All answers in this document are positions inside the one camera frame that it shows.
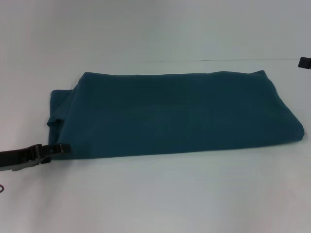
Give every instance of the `white surface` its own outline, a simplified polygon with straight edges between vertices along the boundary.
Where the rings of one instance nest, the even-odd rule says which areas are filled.
[[[0,150],[46,144],[50,92],[85,71],[264,69],[306,135],[260,149],[4,171],[1,232],[311,232],[311,72],[295,60],[311,56],[310,9],[307,0],[2,1]]]

